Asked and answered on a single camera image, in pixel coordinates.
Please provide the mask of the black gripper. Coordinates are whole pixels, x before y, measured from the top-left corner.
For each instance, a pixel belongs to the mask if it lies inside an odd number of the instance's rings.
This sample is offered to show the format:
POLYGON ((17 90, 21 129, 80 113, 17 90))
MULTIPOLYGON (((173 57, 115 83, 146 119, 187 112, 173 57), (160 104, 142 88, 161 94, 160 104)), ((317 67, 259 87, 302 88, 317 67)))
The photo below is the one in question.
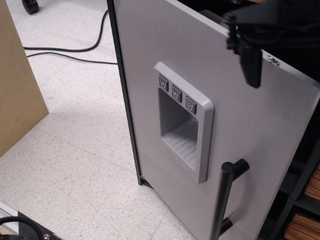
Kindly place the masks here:
POLYGON ((320 46, 320 2, 318 0, 265 0, 223 15, 229 33, 227 49, 239 50, 246 83, 261 86, 260 48, 320 46))

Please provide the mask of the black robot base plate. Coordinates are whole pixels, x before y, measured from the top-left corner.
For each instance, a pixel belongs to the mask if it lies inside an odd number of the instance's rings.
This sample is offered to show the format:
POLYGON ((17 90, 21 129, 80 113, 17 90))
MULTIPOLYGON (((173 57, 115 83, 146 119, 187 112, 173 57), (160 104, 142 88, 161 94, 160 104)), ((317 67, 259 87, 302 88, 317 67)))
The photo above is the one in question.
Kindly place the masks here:
POLYGON ((0 239, 63 240, 56 233, 11 208, 0 209, 0 239))

